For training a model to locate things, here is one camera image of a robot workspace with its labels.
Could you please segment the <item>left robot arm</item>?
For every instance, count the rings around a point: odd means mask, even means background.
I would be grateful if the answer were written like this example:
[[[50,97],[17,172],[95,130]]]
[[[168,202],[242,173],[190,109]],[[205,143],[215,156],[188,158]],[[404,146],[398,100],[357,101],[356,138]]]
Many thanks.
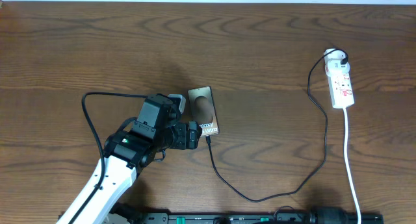
[[[141,171],[167,149],[195,149],[202,135],[195,122],[180,121],[186,99],[180,94],[144,96],[137,117],[126,119],[105,143],[100,159],[80,194],[59,223],[102,223]]]

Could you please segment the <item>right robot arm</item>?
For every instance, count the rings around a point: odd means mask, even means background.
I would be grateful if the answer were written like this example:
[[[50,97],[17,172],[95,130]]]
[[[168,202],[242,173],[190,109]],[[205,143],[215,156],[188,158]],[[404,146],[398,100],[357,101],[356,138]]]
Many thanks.
[[[347,224],[348,215],[341,208],[321,207],[312,209],[305,220],[309,224]]]

